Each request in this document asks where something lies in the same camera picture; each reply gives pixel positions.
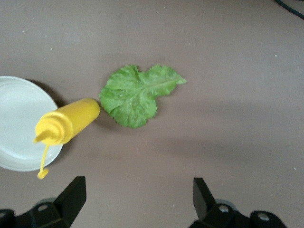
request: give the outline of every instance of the screw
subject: screw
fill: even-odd
[[[48,208],[47,204],[43,204],[40,207],[38,207],[38,211],[43,211],[43,210],[45,210],[47,208]]]
[[[226,212],[229,211],[228,207],[226,207],[225,205],[220,205],[220,206],[218,207],[218,209],[219,209],[221,212],[224,212],[224,213],[226,213]]]
[[[268,215],[265,214],[265,213],[258,213],[257,216],[259,217],[260,220],[269,221],[269,217],[268,217]]]

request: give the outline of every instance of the gray table surface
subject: gray table surface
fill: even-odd
[[[73,228],[186,228],[203,177],[244,215],[269,210],[302,227],[303,35],[273,0],[0,1],[0,75],[38,82],[59,105],[98,99],[126,64],[169,65],[188,81],[142,128],[102,111],[43,181],[0,168],[0,208],[21,214],[84,175]]]

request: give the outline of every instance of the white plate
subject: white plate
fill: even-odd
[[[45,145],[34,144],[41,116],[57,109],[52,98],[28,80],[0,76],[0,166],[14,171],[40,168]],[[62,145],[50,146],[45,165],[59,154]]]

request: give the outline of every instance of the bottle nozzle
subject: bottle nozzle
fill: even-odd
[[[49,130],[45,130],[42,133],[40,133],[39,135],[37,135],[37,137],[33,140],[33,143],[38,143],[42,140],[45,140],[47,138],[52,138],[53,137],[53,133]]]

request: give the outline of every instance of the bottle body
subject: bottle body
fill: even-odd
[[[46,113],[36,125],[35,142],[46,145],[65,144],[87,127],[100,113],[92,98],[84,98]]]

